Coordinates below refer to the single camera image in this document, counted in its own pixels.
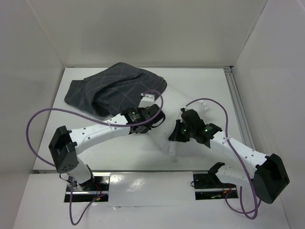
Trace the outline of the white pillow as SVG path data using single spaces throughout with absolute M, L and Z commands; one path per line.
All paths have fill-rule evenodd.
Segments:
M 135 135 L 141 158 L 150 164 L 177 163 L 181 160 L 195 161 L 205 158 L 208 148 L 191 140 L 187 143 L 172 142 L 168 138 L 173 133 L 176 120 L 181 118 L 181 108 L 194 100 L 175 87 L 167 86 L 162 93 L 164 105 L 162 111 L 165 120 L 159 121 L 159 127 L 146 134 Z

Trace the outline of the dark grey checked pillowcase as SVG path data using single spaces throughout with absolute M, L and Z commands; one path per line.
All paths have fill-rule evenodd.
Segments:
M 163 93 L 166 80 L 150 71 L 119 62 L 82 80 L 73 80 L 65 103 L 93 116 L 107 117 L 138 107 L 141 94 Z

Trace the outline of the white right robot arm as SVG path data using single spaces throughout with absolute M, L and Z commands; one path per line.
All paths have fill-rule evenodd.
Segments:
M 176 120 L 175 128 L 169 137 L 172 142 L 197 143 L 223 153 L 241 163 L 242 168 L 232 168 L 218 162 L 208 170 L 208 182 L 213 187 L 222 183 L 237 186 L 253 185 L 256 196 L 267 204 L 272 204 L 290 183 L 280 156 L 270 156 L 257 152 L 243 143 L 225 135 L 215 124 L 205 124 L 193 109 L 181 109 L 181 118 Z

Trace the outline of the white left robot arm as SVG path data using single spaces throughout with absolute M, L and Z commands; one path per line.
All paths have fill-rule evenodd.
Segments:
M 131 134 L 145 134 L 164 122 L 166 116 L 157 104 L 146 108 L 129 108 L 108 119 L 106 125 L 94 124 L 80 129 L 68 130 L 66 126 L 56 129 L 49 151 L 56 171 L 66 173 L 84 191 L 93 187 L 95 177 L 90 167 L 78 157 L 86 149 Z

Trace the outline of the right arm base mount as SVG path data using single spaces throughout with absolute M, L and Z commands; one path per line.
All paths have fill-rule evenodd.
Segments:
M 194 188 L 196 200 L 216 200 L 227 198 L 238 198 L 236 185 L 219 183 L 212 184 L 207 173 L 194 173 L 190 185 Z

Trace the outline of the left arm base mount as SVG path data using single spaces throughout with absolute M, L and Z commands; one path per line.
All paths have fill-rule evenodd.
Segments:
M 95 181 L 89 187 L 83 190 L 80 184 L 76 180 L 73 181 L 73 189 L 71 189 L 71 177 L 63 177 L 59 175 L 60 179 L 67 182 L 64 202 L 69 203 L 70 194 L 72 190 L 72 202 L 83 203 L 91 202 L 96 198 L 96 202 L 108 202 L 109 200 L 109 186 L 110 186 L 110 174 L 98 173 L 95 175 Z

